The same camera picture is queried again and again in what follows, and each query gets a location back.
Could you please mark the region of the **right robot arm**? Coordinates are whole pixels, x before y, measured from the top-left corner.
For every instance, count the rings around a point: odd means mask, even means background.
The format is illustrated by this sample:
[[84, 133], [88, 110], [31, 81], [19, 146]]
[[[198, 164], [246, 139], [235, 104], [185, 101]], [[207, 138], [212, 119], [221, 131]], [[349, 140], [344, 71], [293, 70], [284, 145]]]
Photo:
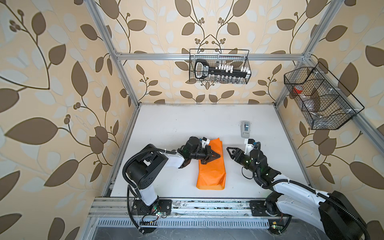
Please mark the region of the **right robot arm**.
[[253, 180], [271, 193], [266, 198], [270, 216], [290, 215], [323, 231], [330, 240], [371, 239], [366, 222], [347, 197], [333, 191], [327, 193], [294, 181], [269, 167], [260, 146], [249, 153], [228, 147], [232, 160], [252, 172]]

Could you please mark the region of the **orange wrapping paper sheet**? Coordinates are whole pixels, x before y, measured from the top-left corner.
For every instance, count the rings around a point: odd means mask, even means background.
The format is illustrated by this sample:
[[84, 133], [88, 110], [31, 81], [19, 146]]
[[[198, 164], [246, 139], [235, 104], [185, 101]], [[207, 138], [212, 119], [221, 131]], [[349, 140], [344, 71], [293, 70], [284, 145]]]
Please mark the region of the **orange wrapping paper sheet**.
[[221, 157], [203, 165], [199, 163], [199, 174], [196, 187], [199, 190], [221, 191], [225, 189], [226, 169], [223, 154], [223, 143], [220, 138], [211, 140], [209, 146]]

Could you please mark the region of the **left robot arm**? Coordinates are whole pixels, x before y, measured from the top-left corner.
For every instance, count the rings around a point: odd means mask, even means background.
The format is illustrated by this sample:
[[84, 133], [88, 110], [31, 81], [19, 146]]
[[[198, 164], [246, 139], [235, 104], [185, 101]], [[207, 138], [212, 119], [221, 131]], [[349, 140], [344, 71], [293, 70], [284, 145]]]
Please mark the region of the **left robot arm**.
[[226, 171], [220, 139], [190, 137], [184, 145], [172, 151], [148, 144], [123, 166], [122, 175], [128, 184], [127, 194], [135, 198], [133, 206], [128, 209], [133, 209], [139, 216], [170, 214], [172, 202], [160, 200], [153, 183], [163, 168], [183, 169], [192, 160], [199, 161], [198, 189], [224, 189]]

